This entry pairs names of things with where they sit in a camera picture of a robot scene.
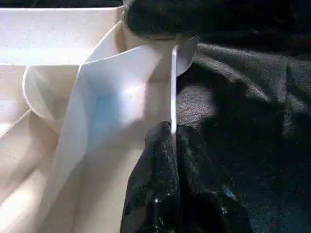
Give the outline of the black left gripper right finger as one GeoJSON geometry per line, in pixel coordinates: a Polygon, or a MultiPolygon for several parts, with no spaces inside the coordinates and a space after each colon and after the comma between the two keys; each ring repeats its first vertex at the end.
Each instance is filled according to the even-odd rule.
{"type": "Polygon", "coordinates": [[[192,127],[176,131],[177,167],[184,233],[251,233],[246,209],[221,181],[202,136],[192,127]]]}

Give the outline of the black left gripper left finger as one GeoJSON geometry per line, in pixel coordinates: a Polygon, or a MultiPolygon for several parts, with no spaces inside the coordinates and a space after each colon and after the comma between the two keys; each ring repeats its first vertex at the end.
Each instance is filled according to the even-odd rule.
{"type": "Polygon", "coordinates": [[[145,148],[128,180],[122,233],[175,233],[180,189],[171,125],[160,122],[145,137],[145,148]]]}

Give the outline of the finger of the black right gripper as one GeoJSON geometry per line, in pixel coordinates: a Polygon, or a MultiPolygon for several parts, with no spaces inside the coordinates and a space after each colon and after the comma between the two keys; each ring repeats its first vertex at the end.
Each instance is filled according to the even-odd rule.
{"type": "Polygon", "coordinates": [[[217,29],[226,0],[125,0],[123,20],[140,36],[168,39],[217,29]]]}

